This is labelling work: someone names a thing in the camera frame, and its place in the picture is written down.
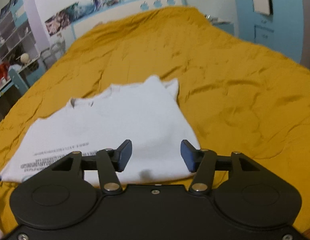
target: screw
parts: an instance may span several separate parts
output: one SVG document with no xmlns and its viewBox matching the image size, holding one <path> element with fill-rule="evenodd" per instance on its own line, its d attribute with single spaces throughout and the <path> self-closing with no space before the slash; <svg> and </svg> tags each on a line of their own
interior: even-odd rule
<svg viewBox="0 0 310 240">
<path fill-rule="evenodd" d="M 157 190 L 157 189 L 152 190 L 152 194 L 154 194 L 154 195 L 157 195 L 157 194 L 159 194 L 159 193 L 160 193 L 160 191 L 159 191 L 159 190 Z"/>
<path fill-rule="evenodd" d="M 120 186 L 117 183 L 106 183 L 104 185 L 104 189 L 106 189 L 107 191 L 115 191 L 118 190 L 120 188 Z"/>
<path fill-rule="evenodd" d="M 193 186 L 192 186 L 192 189 L 194 191 L 205 191 L 208 189 L 208 186 L 204 183 L 195 183 Z"/>
<path fill-rule="evenodd" d="M 292 236 L 292 235 L 289 235 L 289 234 L 284 235 L 283 238 L 282 238 L 282 240 L 293 240 L 293 236 Z"/>
<path fill-rule="evenodd" d="M 28 236 L 26 234 L 19 234 L 17 236 L 18 240 L 28 240 Z"/>
</svg>

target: headboard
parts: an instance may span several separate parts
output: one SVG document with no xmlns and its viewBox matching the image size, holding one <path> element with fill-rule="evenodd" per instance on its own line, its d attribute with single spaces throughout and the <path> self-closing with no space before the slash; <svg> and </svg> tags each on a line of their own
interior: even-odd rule
<svg viewBox="0 0 310 240">
<path fill-rule="evenodd" d="M 108 21 L 115 21 L 127 16 L 137 14 L 146 10 L 153 10 L 157 8 L 164 8 L 167 6 L 182 6 L 187 5 L 186 0 L 128 0 L 123 1 L 117 5 L 97 11 L 81 20 L 72 23 L 67 28 L 61 31 L 65 38 L 66 48 L 68 49 L 71 44 L 91 30 L 96 24 Z M 51 44 L 57 41 L 57 35 L 51 37 Z"/>
</svg>

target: bed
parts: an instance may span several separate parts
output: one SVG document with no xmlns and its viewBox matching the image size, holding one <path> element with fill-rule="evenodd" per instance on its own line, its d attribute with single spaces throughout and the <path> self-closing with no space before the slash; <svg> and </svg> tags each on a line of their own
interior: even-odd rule
<svg viewBox="0 0 310 240">
<path fill-rule="evenodd" d="M 0 170 L 36 119 L 70 98 L 92 97 L 112 83 L 143 82 L 152 74 L 178 78 L 178 104 L 201 147 L 219 155 L 241 151 L 295 186 L 303 204 L 294 226 L 310 228 L 310 71 L 217 29 L 195 8 L 146 11 L 77 39 L 0 123 Z M 214 185 L 226 179 L 226 172 L 216 172 Z M 5 233 L 17 225 L 9 207 L 16 186 L 0 182 Z"/>
</svg>

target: yellow bedsheet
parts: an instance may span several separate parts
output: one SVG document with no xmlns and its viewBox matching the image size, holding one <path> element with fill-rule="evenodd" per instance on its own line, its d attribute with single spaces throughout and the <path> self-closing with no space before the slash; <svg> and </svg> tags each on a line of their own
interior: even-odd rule
<svg viewBox="0 0 310 240">
<path fill-rule="evenodd" d="M 310 71 L 211 26 L 194 8 L 145 12 L 78 39 L 0 123 L 0 169 L 37 118 L 49 117 L 71 97 L 91 97 L 111 83 L 143 82 L 152 74 L 178 78 L 178 104 L 201 147 L 220 155 L 241 151 L 295 186 L 303 199 L 295 227 L 310 227 Z M 225 174 L 217 172 L 215 185 Z M 190 179 L 173 183 L 189 185 Z M 16 226 L 9 208 L 15 187 L 0 182 L 6 233 Z"/>
</svg>

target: red cloth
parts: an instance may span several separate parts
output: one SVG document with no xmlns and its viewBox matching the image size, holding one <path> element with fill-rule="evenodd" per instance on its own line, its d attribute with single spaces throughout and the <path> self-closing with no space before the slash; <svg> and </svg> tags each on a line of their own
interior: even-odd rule
<svg viewBox="0 0 310 240">
<path fill-rule="evenodd" d="M 7 63 L 2 63 L 0 65 L 0 81 L 1 81 L 1 78 L 5 78 L 7 80 L 7 73 L 8 73 L 8 68 L 9 68 L 9 64 Z"/>
</svg>

